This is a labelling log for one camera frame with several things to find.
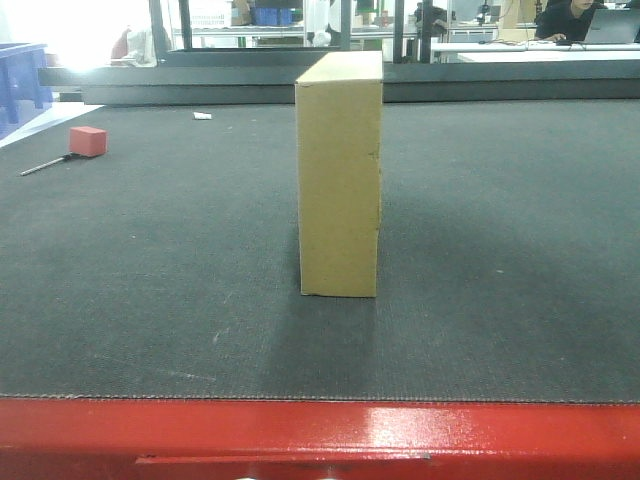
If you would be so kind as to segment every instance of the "laptop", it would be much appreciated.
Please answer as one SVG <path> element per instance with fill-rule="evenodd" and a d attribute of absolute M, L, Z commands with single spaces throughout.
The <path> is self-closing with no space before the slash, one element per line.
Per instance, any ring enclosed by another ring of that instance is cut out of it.
<path fill-rule="evenodd" d="M 600 8 L 584 38 L 586 44 L 633 43 L 640 30 L 640 9 L 608 10 Z"/>

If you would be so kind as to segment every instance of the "blue plastic bin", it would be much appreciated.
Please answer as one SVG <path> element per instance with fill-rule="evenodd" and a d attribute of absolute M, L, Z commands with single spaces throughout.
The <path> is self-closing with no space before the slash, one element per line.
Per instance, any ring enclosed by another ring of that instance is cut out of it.
<path fill-rule="evenodd" d="M 291 25 L 293 14 L 290 8 L 252 8 L 254 25 L 280 26 Z"/>
<path fill-rule="evenodd" d="M 0 43 L 0 138 L 51 107 L 51 88 L 38 81 L 38 69 L 47 65 L 45 46 Z"/>

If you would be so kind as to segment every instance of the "screwdriver handle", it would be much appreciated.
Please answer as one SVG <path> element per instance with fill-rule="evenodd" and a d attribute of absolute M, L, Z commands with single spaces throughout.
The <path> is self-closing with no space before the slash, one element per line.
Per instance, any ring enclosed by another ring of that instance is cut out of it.
<path fill-rule="evenodd" d="M 69 160 L 70 158 L 73 158 L 75 156 L 76 155 L 74 155 L 72 153 L 68 153 L 68 154 L 63 155 L 63 156 L 61 156 L 59 158 L 56 158 L 55 160 L 51 160 L 50 162 L 43 163 L 42 165 L 38 165 L 37 167 L 30 168 L 29 170 L 25 170 L 20 175 L 24 177 L 25 175 L 29 175 L 30 173 L 37 172 L 38 170 L 42 170 L 43 168 L 50 167 L 51 165 L 55 165 L 56 163 L 64 162 L 64 161 Z"/>

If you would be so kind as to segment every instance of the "red block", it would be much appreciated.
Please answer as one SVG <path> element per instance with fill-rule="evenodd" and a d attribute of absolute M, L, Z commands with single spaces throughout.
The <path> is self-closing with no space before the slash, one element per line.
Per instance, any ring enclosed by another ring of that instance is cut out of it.
<path fill-rule="evenodd" d="M 93 127 L 71 128 L 69 151 L 85 157 L 102 155 L 107 151 L 107 131 Z"/>

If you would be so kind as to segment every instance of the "red metal frame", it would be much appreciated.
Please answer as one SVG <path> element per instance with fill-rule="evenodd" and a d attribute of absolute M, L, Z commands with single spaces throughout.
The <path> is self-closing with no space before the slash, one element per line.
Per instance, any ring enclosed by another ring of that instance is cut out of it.
<path fill-rule="evenodd" d="M 7 480 L 640 479 L 640 405 L 0 400 Z"/>

